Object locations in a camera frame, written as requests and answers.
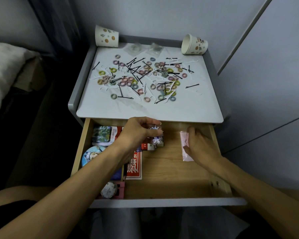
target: white fluffy pillow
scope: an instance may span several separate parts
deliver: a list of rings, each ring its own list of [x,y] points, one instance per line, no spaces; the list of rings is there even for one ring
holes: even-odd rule
[[[25,48],[0,43],[0,107],[26,60],[37,55],[37,52]]]

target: paper cup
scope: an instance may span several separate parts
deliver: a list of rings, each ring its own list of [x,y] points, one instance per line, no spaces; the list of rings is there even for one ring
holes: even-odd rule
[[[187,34],[182,43],[182,54],[204,54],[208,48],[208,42],[191,34]]]
[[[119,32],[96,25],[95,43],[97,46],[117,48],[119,46]]]

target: wooden drawer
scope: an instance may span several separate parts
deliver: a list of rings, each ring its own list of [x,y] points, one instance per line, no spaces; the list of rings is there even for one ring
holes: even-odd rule
[[[124,126],[125,123],[126,120],[87,118],[71,175],[81,168],[82,155],[92,146],[95,124]],[[185,131],[189,125],[201,129],[218,146],[211,124],[163,122],[164,147],[143,152],[142,180],[125,181],[124,200],[98,199],[91,207],[245,204],[243,199],[232,197],[230,186],[222,179],[211,175],[195,162],[183,161],[179,131]]]

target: white tabletop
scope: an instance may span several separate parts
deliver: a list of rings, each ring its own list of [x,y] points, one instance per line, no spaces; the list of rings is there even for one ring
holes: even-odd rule
[[[128,119],[130,117],[148,116],[161,121],[182,121],[182,122],[203,122],[203,123],[221,123],[223,122],[223,116],[221,114],[217,98],[207,72],[207,68],[201,55],[182,55],[180,48],[165,47],[160,56],[154,57],[147,54],[146,51],[140,53],[137,56],[131,56],[124,49],[131,44],[120,43],[118,48],[98,47],[95,58],[84,88],[84,92],[81,97],[79,107],[77,109],[77,116],[82,118],[106,118],[106,119]],[[121,57],[116,59],[114,56],[119,54]],[[146,90],[152,93],[151,101],[144,102],[144,96],[151,96],[150,93],[144,95],[137,95],[131,88],[122,87],[123,96],[132,97],[133,99],[117,98],[111,99],[112,93],[120,96],[120,89],[116,85],[111,86],[106,90],[104,85],[97,83],[98,75],[97,68],[102,70],[103,68],[118,68],[113,65],[113,60],[119,60],[123,63],[128,63],[136,57],[136,61],[145,58],[144,61],[149,61],[151,57],[156,58],[156,61],[152,62],[151,67],[154,68],[155,62],[171,63],[171,60],[166,58],[179,58],[180,60],[173,63],[182,62],[182,67],[188,68],[194,73],[188,74],[188,77],[179,79],[180,85],[176,89],[176,100],[161,101],[155,104],[157,96],[160,94],[157,90],[149,89],[149,86],[153,83],[162,83],[157,80],[157,77],[151,75],[149,77],[143,77],[141,81],[146,83]],[[95,70],[92,70],[96,64],[100,64]],[[133,67],[144,65],[142,61],[133,64]],[[115,78],[124,75],[121,72],[115,73]],[[187,86],[199,84],[195,87],[185,88]]]

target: pink paper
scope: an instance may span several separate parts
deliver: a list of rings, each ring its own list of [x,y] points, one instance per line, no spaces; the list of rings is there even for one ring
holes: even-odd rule
[[[188,146],[188,133],[186,131],[180,132],[180,142],[182,144],[183,161],[193,161],[193,159],[185,152],[183,146]]]

